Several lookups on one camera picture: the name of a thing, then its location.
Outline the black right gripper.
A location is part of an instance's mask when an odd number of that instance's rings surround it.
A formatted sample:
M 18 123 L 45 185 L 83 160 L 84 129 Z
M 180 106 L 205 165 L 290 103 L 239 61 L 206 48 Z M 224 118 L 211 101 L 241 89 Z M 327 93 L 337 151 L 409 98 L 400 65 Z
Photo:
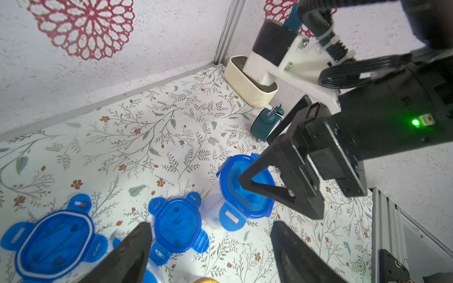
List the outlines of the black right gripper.
M 330 114 L 303 96 L 270 133 L 280 134 L 281 204 L 322 219 L 320 181 L 333 179 L 348 198 L 367 194 L 361 162 L 453 139 L 453 60 L 410 63 L 340 97 Z

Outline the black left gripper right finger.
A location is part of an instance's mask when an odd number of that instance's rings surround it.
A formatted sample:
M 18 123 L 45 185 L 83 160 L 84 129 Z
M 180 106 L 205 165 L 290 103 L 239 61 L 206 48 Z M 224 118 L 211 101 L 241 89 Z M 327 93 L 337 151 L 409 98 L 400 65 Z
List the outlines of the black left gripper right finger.
M 282 283 L 344 283 L 284 222 L 275 221 L 270 233 Z

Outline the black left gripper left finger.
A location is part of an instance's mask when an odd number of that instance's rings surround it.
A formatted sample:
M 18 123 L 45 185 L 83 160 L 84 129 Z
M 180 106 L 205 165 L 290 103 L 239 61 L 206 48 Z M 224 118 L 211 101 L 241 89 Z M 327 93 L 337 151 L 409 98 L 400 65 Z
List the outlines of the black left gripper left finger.
M 152 244 L 152 228 L 141 222 L 81 283 L 141 283 Z

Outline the blue lid front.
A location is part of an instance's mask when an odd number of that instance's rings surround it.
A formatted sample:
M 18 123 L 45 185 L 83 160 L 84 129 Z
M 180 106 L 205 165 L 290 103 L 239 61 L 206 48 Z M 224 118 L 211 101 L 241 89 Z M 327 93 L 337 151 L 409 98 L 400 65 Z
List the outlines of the blue lid front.
M 271 216 L 275 201 L 245 190 L 239 177 L 259 157 L 258 154 L 238 154 L 228 157 L 217 172 L 224 199 L 219 210 L 219 222 L 227 231 L 238 231 L 250 219 Z

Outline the clear plastic container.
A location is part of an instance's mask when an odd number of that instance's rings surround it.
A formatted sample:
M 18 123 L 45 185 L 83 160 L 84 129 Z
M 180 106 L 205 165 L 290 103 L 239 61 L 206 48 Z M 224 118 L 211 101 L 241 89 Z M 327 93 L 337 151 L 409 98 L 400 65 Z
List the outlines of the clear plastic container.
M 219 216 L 220 210 L 224 204 L 225 199 L 220 186 L 213 187 L 211 193 L 203 200 L 199 208 L 201 219 L 210 228 L 222 229 Z

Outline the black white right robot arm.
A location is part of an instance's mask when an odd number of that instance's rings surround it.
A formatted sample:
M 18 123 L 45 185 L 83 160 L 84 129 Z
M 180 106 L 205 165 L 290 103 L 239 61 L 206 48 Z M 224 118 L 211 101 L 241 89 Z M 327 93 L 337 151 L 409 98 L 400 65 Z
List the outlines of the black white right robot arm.
M 402 54 L 422 46 L 401 4 L 341 8 L 335 33 L 358 60 Z M 419 222 L 453 220 L 453 145 L 425 147 L 365 161 L 366 181 Z

